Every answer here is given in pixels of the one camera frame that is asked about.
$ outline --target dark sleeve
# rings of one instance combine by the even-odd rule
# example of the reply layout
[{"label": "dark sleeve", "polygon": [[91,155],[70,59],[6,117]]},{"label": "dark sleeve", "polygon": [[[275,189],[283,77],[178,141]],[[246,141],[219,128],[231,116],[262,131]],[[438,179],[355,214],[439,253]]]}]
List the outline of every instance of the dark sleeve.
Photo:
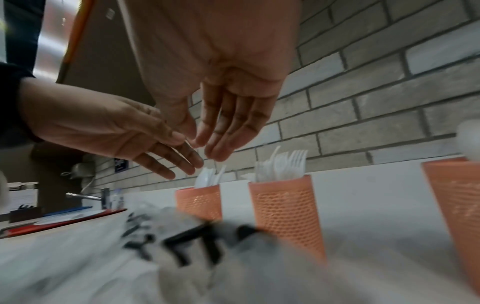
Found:
[{"label": "dark sleeve", "polygon": [[0,149],[41,141],[20,116],[17,106],[20,82],[34,77],[28,70],[0,62]]}]

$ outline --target brick wall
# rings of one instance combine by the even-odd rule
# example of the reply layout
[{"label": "brick wall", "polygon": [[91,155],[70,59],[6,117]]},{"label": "brick wall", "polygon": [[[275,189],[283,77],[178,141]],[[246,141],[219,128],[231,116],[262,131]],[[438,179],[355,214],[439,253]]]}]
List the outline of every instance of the brick wall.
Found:
[{"label": "brick wall", "polygon": [[[480,115],[480,0],[304,0],[293,71],[259,136],[224,164],[252,172],[281,144],[309,149],[308,171],[458,153],[456,126]],[[191,98],[200,117],[202,93]],[[95,187],[190,186],[96,158]],[[222,163],[206,161],[220,168]]]}]

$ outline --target orange mesh cup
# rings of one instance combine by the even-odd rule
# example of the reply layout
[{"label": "orange mesh cup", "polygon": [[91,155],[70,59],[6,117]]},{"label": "orange mesh cup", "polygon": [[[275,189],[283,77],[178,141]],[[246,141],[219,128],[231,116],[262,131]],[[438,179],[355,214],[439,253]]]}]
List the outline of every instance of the orange mesh cup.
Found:
[{"label": "orange mesh cup", "polygon": [[480,162],[454,158],[423,164],[472,287],[480,294]]},{"label": "orange mesh cup", "polygon": [[221,220],[223,217],[220,185],[177,190],[175,197],[179,211],[204,220]]},{"label": "orange mesh cup", "polygon": [[248,186],[260,229],[290,241],[321,261],[327,260],[310,175]]}]

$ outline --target blue sign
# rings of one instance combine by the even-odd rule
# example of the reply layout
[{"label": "blue sign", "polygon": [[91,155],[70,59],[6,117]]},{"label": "blue sign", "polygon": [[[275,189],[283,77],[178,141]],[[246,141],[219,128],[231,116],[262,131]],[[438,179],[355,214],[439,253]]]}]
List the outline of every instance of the blue sign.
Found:
[{"label": "blue sign", "polygon": [[115,173],[119,173],[125,170],[128,170],[129,168],[129,161],[125,159],[115,159]]}]

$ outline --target faucet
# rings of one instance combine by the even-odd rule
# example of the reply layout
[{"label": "faucet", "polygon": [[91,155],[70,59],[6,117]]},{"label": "faucet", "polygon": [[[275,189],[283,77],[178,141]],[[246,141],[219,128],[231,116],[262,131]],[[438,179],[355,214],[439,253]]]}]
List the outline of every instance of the faucet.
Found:
[{"label": "faucet", "polygon": [[84,198],[84,199],[92,199],[101,201],[101,208],[102,209],[111,209],[112,202],[110,201],[110,188],[104,188],[101,190],[101,197],[93,196],[93,195],[83,195],[83,194],[75,194],[75,193],[66,193],[67,198]]}]

